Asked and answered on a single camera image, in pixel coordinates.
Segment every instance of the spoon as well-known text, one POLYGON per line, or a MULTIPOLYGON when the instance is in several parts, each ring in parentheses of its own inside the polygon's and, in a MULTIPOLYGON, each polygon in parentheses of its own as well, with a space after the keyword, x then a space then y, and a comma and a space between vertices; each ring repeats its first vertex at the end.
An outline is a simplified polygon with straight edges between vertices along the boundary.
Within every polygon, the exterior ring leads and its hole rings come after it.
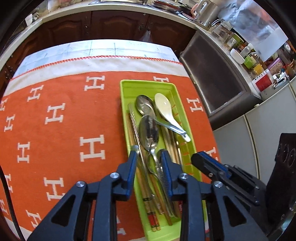
POLYGON ((152 100, 146 96, 146 95, 139 95, 136 98, 136 106, 138 111, 144 116, 144 115, 149 115, 151 116, 153 119, 155 119, 156 123, 164 126, 174 132, 176 132, 179 135, 185 135, 186 131, 183 130, 182 128, 178 128, 174 125, 172 125, 171 123, 165 121, 165 120, 161 120, 161 119, 157 119, 156 118, 156 114, 154 112, 153 109, 153 102, 152 100))
POLYGON ((139 124, 139 132, 140 143, 147 151, 150 151, 155 163, 157 176, 162 182, 162 168, 155 153, 159 137, 159 132, 155 120, 149 115, 144 115, 139 124))
MULTIPOLYGON (((161 93, 157 93, 154 99, 155 99, 156 108, 158 109, 159 113, 163 116, 163 118, 165 118, 168 122, 170 122, 174 126, 178 128, 182 128, 173 117, 172 106, 169 100, 167 99, 167 97, 165 97, 161 93)), ((182 135, 182 137, 186 142, 191 141, 188 134, 182 135)))

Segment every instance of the sink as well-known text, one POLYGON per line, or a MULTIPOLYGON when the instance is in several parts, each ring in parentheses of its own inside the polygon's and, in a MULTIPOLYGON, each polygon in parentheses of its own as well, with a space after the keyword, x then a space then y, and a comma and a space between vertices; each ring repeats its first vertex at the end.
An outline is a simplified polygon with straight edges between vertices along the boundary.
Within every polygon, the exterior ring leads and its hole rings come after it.
POLYGON ((144 5, 142 1, 138 0, 97 0, 93 1, 90 4, 99 4, 99 3, 108 3, 108 2, 114 2, 114 3, 132 3, 132 4, 139 4, 139 5, 144 5))

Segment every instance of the table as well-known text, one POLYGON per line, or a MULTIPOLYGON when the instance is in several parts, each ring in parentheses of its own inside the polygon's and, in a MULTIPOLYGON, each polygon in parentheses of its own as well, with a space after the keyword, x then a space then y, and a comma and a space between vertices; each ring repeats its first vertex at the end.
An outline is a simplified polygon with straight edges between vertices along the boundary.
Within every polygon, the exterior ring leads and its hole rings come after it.
MULTIPOLYGON (((78 180, 99 181, 127 160, 122 79, 174 83, 196 150, 219 158, 200 98, 171 49, 93 40, 42 50, 21 64, 0 106, 0 164, 26 238, 78 180)), ((15 232, 2 189, 0 207, 15 232)), ((134 196, 118 202, 117 218, 119 241, 144 240, 134 196)))

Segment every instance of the orange tablecloth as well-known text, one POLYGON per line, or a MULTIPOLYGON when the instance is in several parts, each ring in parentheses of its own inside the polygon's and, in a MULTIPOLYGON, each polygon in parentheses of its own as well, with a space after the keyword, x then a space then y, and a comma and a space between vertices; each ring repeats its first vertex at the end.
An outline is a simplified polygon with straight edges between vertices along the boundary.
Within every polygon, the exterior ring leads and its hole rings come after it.
MULTIPOLYGON (((29 71, 11 80, 0 105, 0 164, 25 237, 78 180, 99 181, 127 160, 122 79, 174 83, 197 151, 219 157, 200 98, 180 63, 101 56, 29 71)), ((117 205, 119 241, 142 238, 134 196, 117 205)), ((2 187, 0 208, 13 227, 2 187)))

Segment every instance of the white bowl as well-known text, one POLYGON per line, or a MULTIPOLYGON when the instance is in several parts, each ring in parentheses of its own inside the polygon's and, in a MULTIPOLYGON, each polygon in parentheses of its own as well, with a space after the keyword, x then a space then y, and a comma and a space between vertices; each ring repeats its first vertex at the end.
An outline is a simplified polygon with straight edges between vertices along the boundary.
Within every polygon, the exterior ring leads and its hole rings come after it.
POLYGON ((237 62, 238 64, 244 63, 244 58, 237 52, 235 49, 230 51, 230 56, 237 62))

